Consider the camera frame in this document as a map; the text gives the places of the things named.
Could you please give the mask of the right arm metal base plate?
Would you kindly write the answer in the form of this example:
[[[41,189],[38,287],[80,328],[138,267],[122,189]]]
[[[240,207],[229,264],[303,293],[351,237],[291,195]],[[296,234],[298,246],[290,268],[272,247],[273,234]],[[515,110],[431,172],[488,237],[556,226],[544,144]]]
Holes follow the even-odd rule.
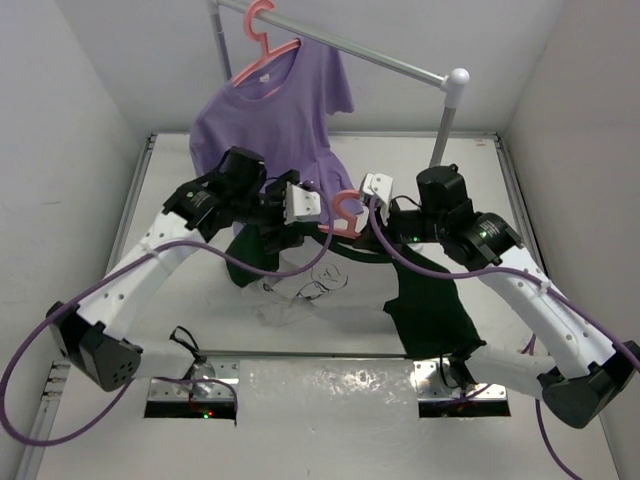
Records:
[[[507,390],[497,384],[480,383],[464,388],[454,380],[447,357],[414,361],[413,382],[418,400],[427,403],[506,401]]]

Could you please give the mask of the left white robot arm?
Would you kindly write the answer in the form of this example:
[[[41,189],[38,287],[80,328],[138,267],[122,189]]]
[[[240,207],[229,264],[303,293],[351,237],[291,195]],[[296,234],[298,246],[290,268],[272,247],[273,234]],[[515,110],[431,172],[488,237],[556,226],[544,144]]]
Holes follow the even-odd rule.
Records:
[[[63,357],[111,392],[134,378],[182,380],[199,363],[173,340],[135,340],[129,332],[145,305],[192,254],[207,250],[235,223],[257,229],[268,250],[298,244],[300,227],[316,221],[321,196],[295,170],[267,175],[264,159],[233,147],[220,166],[176,188],[120,262],[76,299],[57,302],[48,327]]]

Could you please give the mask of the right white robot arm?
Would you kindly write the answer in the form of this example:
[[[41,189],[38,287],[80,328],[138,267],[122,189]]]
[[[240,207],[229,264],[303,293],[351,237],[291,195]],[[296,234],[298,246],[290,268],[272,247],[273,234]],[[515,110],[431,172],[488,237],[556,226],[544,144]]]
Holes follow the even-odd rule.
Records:
[[[451,357],[454,378],[461,384],[498,383],[543,401],[572,428],[587,426],[638,372],[638,343],[616,339],[558,291],[506,220],[475,210],[456,166],[428,168],[416,183],[420,201],[413,210],[398,207],[390,179],[376,192],[381,205],[370,224],[385,249],[427,276],[429,270],[401,250],[410,244],[439,244],[463,267],[459,278],[477,278],[492,289],[548,352],[519,360],[480,345]]]

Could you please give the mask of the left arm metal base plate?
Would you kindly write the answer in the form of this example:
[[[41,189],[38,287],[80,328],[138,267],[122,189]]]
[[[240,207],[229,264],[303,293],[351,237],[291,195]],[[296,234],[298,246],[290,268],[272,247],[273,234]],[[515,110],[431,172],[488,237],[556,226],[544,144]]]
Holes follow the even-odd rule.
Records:
[[[213,357],[195,366],[185,380],[152,378],[148,398],[196,403],[234,402],[237,399],[240,364],[231,358]]]

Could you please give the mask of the white and green t-shirt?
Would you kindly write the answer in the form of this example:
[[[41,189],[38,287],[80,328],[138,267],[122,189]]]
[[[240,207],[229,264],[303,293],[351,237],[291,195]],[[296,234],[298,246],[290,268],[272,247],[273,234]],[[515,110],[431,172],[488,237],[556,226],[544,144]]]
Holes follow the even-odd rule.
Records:
[[[332,326],[344,334],[393,336],[413,359],[468,353],[483,341],[447,269],[409,247],[410,262],[435,272],[420,275],[386,254],[356,251],[334,239],[309,270],[296,269],[319,254],[325,236],[269,254],[255,226],[235,226],[226,252],[263,275],[227,264],[231,282],[267,327]]]

